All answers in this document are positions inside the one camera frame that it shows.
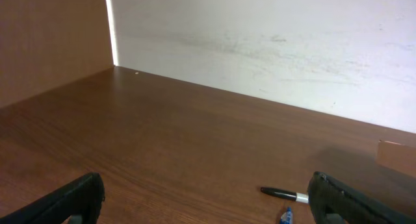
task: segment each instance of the black marker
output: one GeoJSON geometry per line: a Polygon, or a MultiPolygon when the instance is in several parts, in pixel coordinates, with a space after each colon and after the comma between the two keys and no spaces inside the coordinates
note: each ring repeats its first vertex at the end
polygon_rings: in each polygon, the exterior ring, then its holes
{"type": "Polygon", "coordinates": [[[297,202],[302,202],[302,203],[307,203],[307,204],[309,202],[309,196],[306,194],[302,194],[302,193],[290,192],[290,191],[286,191],[286,190],[282,190],[278,188],[265,188],[265,187],[260,188],[260,191],[263,192],[264,194],[271,195],[274,197],[279,197],[282,199],[287,199],[290,201],[297,201],[297,202]]]}

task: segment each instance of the white panel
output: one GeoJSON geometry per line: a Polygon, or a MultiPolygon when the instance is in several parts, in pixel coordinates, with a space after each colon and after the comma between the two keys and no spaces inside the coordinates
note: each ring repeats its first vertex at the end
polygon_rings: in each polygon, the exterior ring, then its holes
{"type": "Polygon", "coordinates": [[[112,0],[105,0],[105,2],[107,4],[107,12],[108,12],[107,14],[109,15],[112,62],[114,63],[114,65],[119,66],[116,29],[115,29],[115,24],[114,24],[114,14],[112,10],[112,0]]]}
{"type": "Polygon", "coordinates": [[[416,132],[416,0],[113,0],[121,66],[416,132]]]}

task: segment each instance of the pen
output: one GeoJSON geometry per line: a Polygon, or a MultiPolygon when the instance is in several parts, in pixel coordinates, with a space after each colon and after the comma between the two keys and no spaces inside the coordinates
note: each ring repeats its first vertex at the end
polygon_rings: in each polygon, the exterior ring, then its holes
{"type": "Polygon", "coordinates": [[[292,209],[290,207],[287,207],[287,211],[286,213],[284,213],[281,217],[280,217],[280,222],[279,224],[292,224],[293,223],[293,214],[292,214],[292,209]]]}
{"type": "Polygon", "coordinates": [[[298,193],[298,192],[290,192],[278,188],[260,188],[260,191],[264,194],[271,195],[274,197],[279,197],[282,199],[290,200],[290,201],[297,201],[302,203],[309,203],[309,196],[306,194],[298,193]]]}

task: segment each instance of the wooden desktop surface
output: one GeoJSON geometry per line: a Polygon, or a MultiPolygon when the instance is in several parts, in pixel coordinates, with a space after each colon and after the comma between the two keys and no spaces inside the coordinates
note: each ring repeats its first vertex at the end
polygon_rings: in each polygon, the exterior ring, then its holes
{"type": "Polygon", "coordinates": [[[99,223],[263,224],[287,206],[313,223],[258,187],[306,192],[314,171],[415,216],[415,179],[375,164],[380,139],[416,135],[110,69],[0,110],[0,216],[89,171],[106,189],[99,223]]]}

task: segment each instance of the light strip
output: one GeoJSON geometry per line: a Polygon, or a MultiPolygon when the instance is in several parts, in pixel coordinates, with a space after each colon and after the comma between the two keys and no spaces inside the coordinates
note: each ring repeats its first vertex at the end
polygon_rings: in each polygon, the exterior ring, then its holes
{"type": "Polygon", "coordinates": [[[116,27],[114,25],[114,13],[112,11],[112,1],[105,0],[107,3],[107,11],[109,15],[109,25],[110,25],[110,38],[111,38],[111,49],[112,49],[112,62],[114,65],[119,66],[118,63],[118,50],[117,50],[117,40],[116,40],[116,27]]]}

